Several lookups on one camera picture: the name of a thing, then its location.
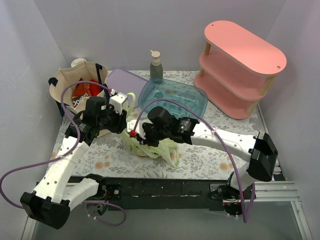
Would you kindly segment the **light green plastic grocery bag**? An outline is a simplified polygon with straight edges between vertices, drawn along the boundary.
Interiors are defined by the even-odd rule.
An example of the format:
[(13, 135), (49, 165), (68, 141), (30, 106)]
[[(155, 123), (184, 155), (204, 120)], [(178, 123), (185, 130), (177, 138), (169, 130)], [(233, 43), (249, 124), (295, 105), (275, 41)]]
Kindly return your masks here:
[(160, 140), (159, 145), (154, 147), (140, 145), (135, 138), (129, 136), (126, 129), (119, 136), (125, 149), (133, 155), (140, 157), (148, 156), (152, 159), (162, 157), (173, 168), (177, 168), (180, 163), (178, 145), (171, 139)]

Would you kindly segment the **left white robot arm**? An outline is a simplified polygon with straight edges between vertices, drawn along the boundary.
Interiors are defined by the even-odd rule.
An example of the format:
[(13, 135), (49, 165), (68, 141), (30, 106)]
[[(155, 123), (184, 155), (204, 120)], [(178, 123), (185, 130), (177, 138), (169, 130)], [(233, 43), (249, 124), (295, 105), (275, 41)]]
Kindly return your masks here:
[(28, 216), (54, 229), (60, 229), (71, 210), (93, 197), (107, 200), (109, 190), (104, 177), (88, 174), (81, 182), (66, 188), (80, 158), (101, 130), (120, 134), (127, 127), (127, 111), (118, 113), (108, 104), (76, 114), (68, 126), (55, 161), (31, 193), (24, 192), (20, 203)]

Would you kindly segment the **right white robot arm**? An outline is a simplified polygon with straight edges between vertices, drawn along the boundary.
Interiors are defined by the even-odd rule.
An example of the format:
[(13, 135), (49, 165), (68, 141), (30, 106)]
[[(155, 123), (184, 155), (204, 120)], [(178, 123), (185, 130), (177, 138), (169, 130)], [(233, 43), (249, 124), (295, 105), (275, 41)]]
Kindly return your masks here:
[(270, 182), (273, 178), (278, 150), (265, 132), (237, 134), (195, 118), (176, 118), (161, 106), (154, 107), (147, 118), (147, 122), (138, 120), (133, 128), (142, 145), (157, 147), (160, 141), (170, 139), (179, 144), (210, 147), (244, 160), (245, 165), (234, 168), (226, 186), (232, 199), (239, 198), (255, 182)]

